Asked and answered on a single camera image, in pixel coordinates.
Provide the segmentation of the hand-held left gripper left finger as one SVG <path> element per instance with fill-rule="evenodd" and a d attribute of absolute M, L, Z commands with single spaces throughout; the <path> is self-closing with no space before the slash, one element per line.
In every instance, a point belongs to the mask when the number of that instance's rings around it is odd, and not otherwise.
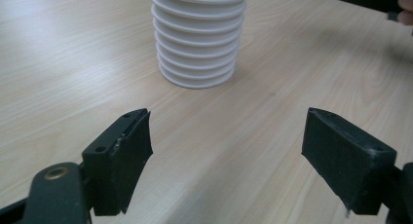
<path fill-rule="evenodd" d="M 138 109 L 119 117 L 83 152 L 87 194 L 96 216 L 126 213 L 137 181 L 153 154 L 150 112 Z"/>

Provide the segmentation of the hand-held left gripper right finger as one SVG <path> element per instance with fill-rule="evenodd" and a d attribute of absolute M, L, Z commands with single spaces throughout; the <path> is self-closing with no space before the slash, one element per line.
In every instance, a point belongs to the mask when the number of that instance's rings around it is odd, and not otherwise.
<path fill-rule="evenodd" d="M 378 213 L 396 151 L 337 114 L 308 110 L 302 155 L 356 214 Z"/>

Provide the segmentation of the stack of white paper cups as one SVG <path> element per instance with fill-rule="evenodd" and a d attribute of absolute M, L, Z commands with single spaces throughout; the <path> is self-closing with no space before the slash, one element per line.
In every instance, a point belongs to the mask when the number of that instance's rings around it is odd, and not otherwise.
<path fill-rule="evenodd" d="M 151 0 L 160 72 L 189 89 L 235 73 L 246 0 Z"/>

